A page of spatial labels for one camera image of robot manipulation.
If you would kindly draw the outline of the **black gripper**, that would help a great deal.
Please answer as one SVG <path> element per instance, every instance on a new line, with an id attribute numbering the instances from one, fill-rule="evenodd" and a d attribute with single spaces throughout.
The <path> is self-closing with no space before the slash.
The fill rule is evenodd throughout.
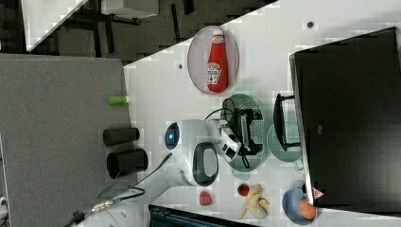
<path id="1" fill-rule="evenodd" d="M 246 155 L 256 155 L 263 150 L 263 115 L 254 109 L 235 109 L 236 124 L 240 128 Z"/>

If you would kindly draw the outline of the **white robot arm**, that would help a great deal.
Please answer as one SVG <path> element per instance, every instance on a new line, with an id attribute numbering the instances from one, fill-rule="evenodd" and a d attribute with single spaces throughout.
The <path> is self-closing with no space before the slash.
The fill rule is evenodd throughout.
<path id="1" fill-rule="evenodd" d="M 167 156 L 127 192 L 75 215 L 72 227 L 149 227 L 148 206 L 176 186 L 207 187 L 218 177 L 219 159 L 240 172 L 256 169 L 263 151 L 263 114 L 224 108 L 219 119 L 189 119 L 166 129 Z"/>

